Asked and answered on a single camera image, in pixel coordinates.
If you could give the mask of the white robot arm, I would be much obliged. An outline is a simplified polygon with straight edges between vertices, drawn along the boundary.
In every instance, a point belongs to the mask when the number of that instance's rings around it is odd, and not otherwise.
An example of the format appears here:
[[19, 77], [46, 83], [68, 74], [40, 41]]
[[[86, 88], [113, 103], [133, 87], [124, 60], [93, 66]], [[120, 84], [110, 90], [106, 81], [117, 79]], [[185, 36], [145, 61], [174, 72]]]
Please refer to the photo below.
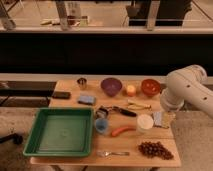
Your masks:
[[213, 119], [213, 91], [203, 85], [206, 79], [207, 73], [200, 65], [170, 72], [165, 79], [166, 88], [160, 95], [162, 108], [177, 111], [187, 101]]

